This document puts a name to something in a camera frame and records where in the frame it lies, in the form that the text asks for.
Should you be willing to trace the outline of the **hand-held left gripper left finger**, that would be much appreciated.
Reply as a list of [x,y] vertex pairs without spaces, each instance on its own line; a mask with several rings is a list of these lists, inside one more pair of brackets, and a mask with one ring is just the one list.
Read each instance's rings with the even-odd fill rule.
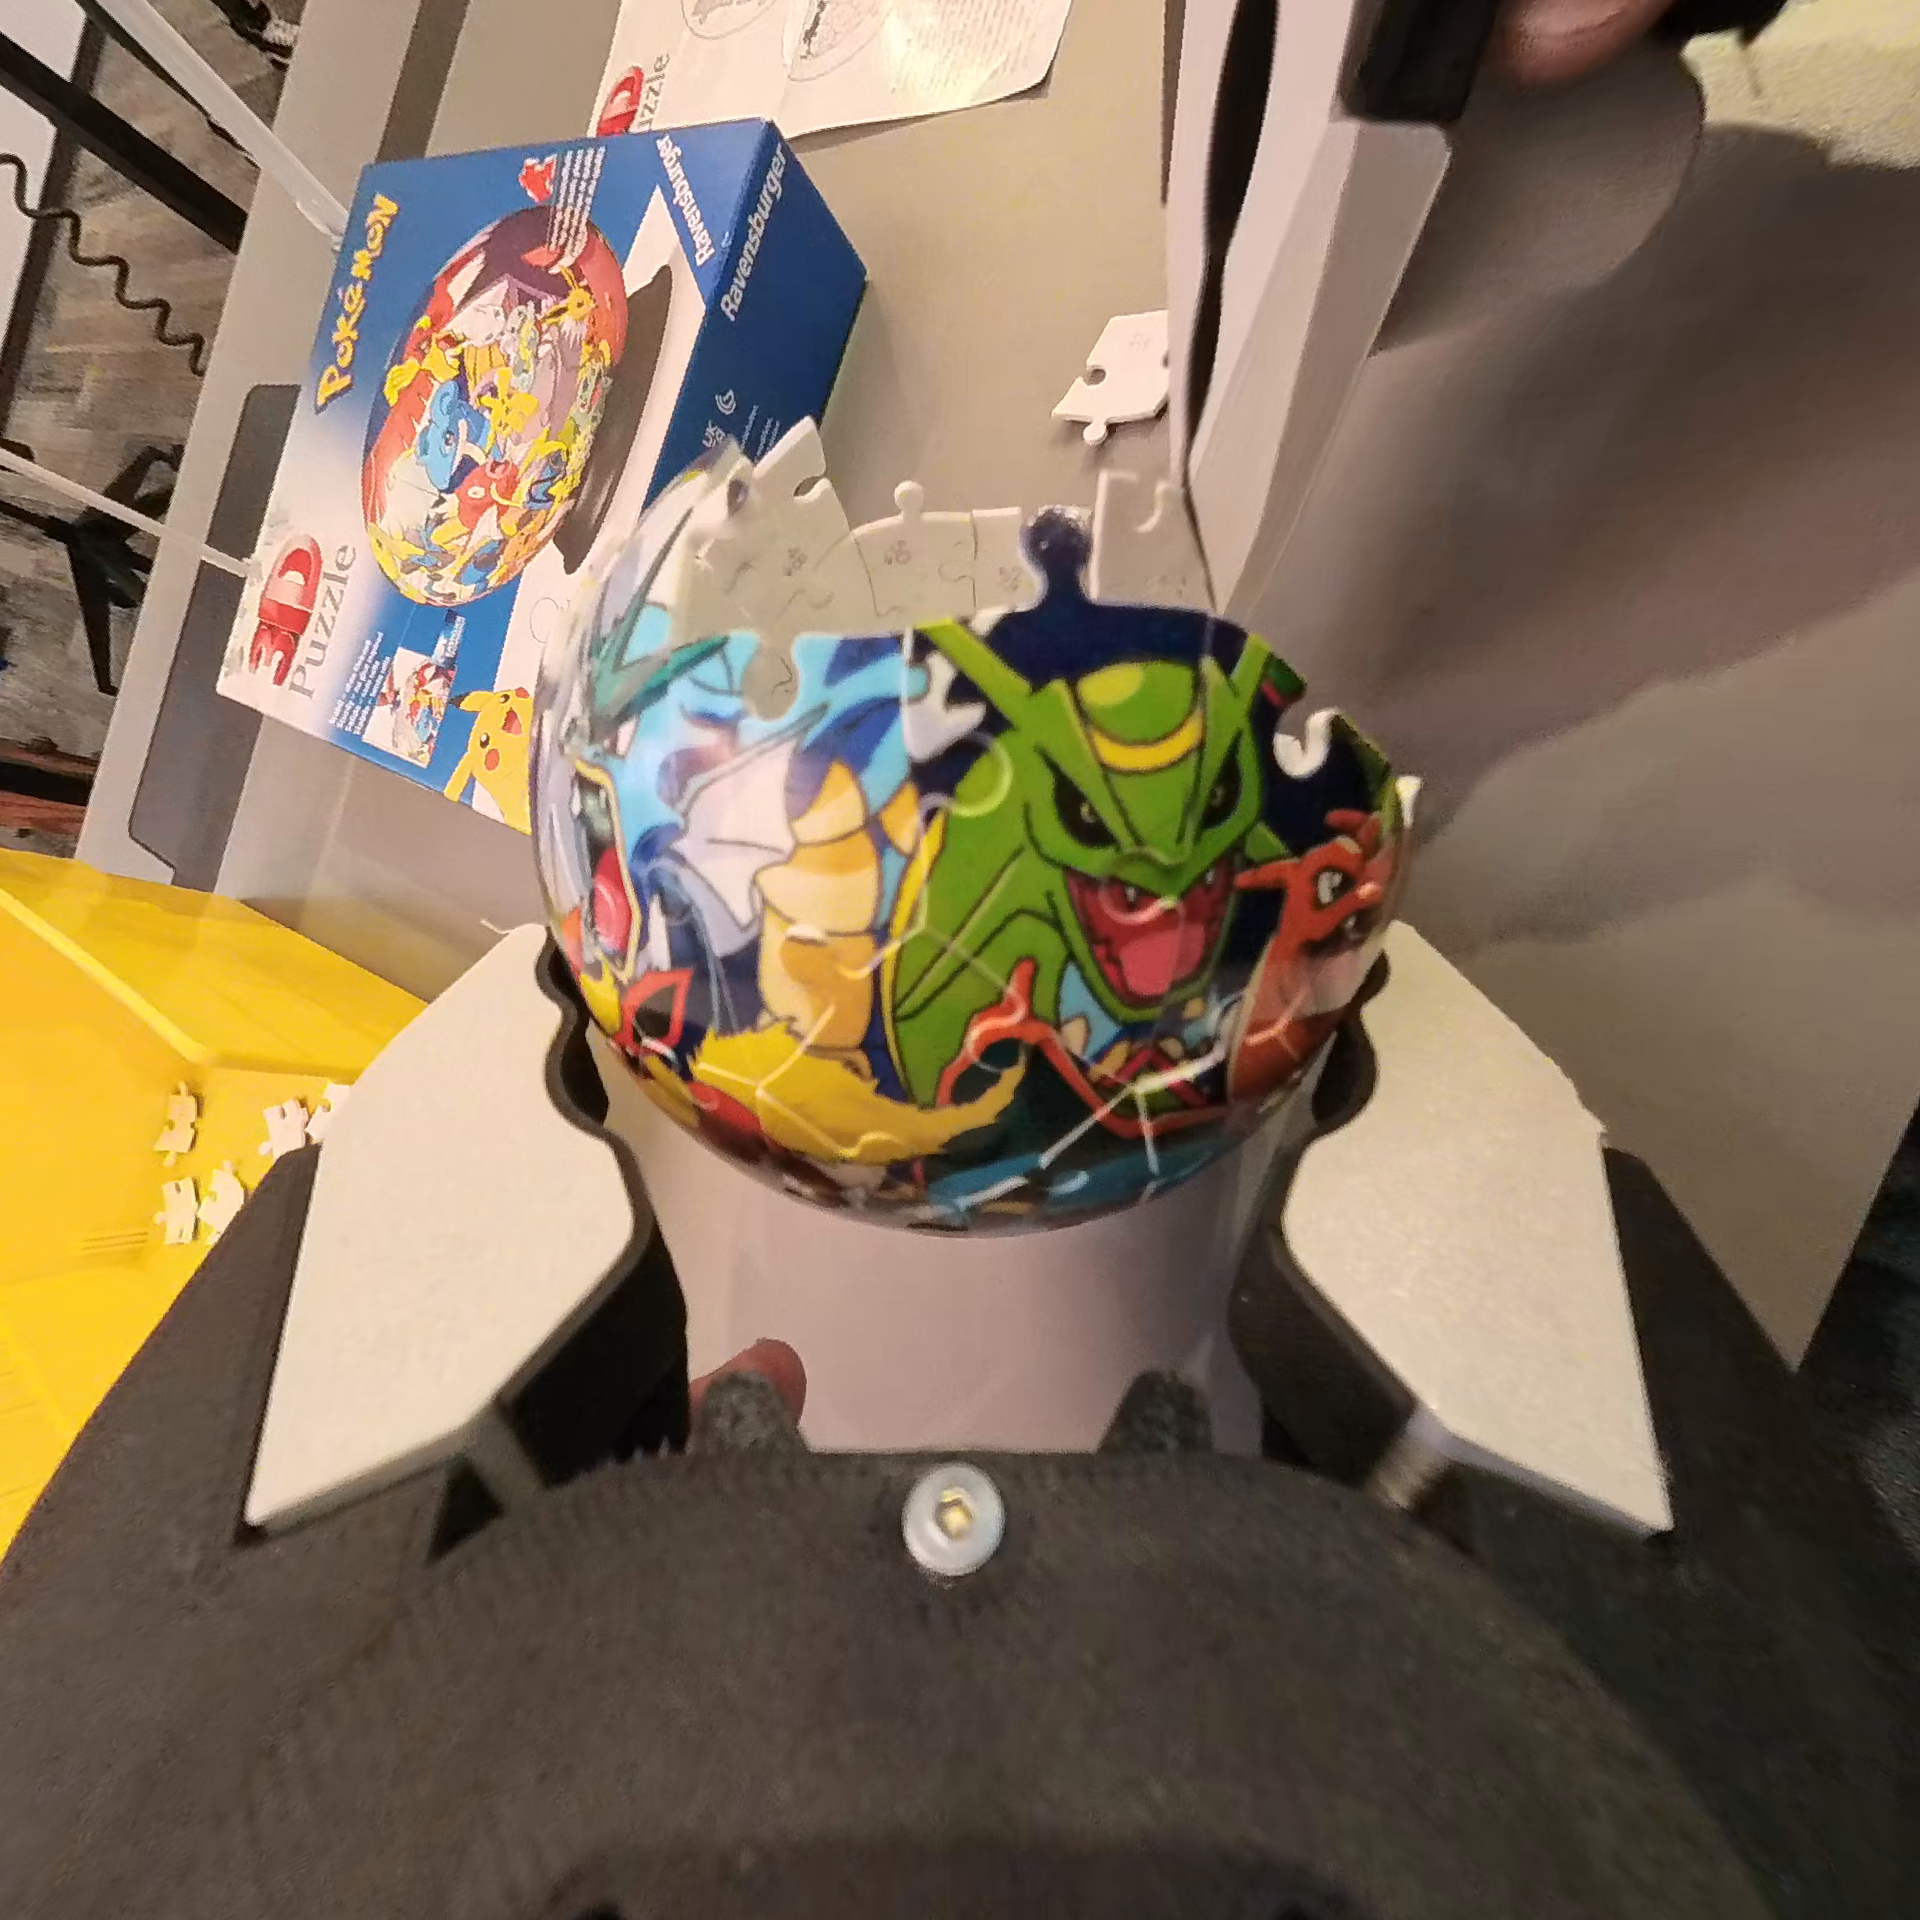
[[540,923],[366,1067],[318,1148],[244,1520],[436,1467],[502,1507],[689,1429],[689,1315]]

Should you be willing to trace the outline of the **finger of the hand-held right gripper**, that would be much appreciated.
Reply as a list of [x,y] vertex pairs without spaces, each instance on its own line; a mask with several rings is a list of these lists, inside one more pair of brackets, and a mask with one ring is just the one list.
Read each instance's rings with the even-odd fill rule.
[[1227,251],[1238,220],[1242,4],[1168,4],[1164,291],[1168,434],[1189,453],[1214,370]]
[[1294,519],[1429,224],[1453,127],[1347,104],[1369,4],[1242,2],[1236,224],[1185,453],[1195,519]]

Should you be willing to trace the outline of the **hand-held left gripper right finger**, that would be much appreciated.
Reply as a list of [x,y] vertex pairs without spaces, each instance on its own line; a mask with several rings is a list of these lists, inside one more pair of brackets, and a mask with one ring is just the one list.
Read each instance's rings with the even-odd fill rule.
[[1286,1458],[1405,1511],[1463,1470],[1672,1525],[1598,1118],[1411,923],[1281,1153],[1231,1341]]

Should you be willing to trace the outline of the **colourful puzzle ball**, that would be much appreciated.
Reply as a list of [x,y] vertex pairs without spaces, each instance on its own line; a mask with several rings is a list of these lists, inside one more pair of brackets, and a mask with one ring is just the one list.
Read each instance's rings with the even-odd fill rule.
[[551,943],[637,1085],[930,1232],[1137,1206],[1309,1090],[1421,779],[1216,611],[1187,504],[854,527],[814,419],[721,437],[540,663]]

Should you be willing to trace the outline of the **single white puzzle piece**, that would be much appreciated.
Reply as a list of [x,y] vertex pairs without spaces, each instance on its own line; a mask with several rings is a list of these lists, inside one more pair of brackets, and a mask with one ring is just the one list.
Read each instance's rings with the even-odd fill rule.
[[1149,308],[1111,315],[1050,417],[1102,445],[1116,428],[1158,419],[1168,405],[1168,312]]

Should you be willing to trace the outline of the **scattered white puzzle pieces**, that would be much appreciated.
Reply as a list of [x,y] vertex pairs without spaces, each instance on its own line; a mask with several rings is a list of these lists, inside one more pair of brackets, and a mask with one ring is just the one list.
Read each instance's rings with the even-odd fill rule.
[[153,1225],[165,1245],[218,1242],[276,1164],[327,1140],[351,1081],[266,1099],[250,1078],[202,1088],[178,1080],[162,1098]]

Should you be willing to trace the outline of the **blue puzzle box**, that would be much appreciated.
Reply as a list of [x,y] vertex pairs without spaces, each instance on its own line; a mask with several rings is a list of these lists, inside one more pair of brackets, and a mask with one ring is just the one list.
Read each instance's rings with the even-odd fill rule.
[[526,831],[597,547],[822,419],[867,279],[762,118],[371,162],[216,691]]

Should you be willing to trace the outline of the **person's left hand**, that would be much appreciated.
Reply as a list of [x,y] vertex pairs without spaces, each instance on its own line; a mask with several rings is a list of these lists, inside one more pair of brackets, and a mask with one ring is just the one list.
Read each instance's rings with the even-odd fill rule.
[[684,1451],[805,1451],[807,1368],[794,1346],[762,1337],[689,1382]]

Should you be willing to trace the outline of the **white paper sheet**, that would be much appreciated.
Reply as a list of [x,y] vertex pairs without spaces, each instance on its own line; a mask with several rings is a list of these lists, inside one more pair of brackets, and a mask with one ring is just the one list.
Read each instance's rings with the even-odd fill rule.
[[962,112],[1047,81],[1069,2],[626,2],[598,135],[769,121],[782,135]]

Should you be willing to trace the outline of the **yellow plastic tray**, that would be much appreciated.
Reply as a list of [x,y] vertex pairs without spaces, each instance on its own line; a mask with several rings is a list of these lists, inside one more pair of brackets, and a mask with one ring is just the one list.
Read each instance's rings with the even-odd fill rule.
[[169,1090],[355,1083],[421,996],[241,901],[3,853],[3,1548],[214,1243],[167,1245]]

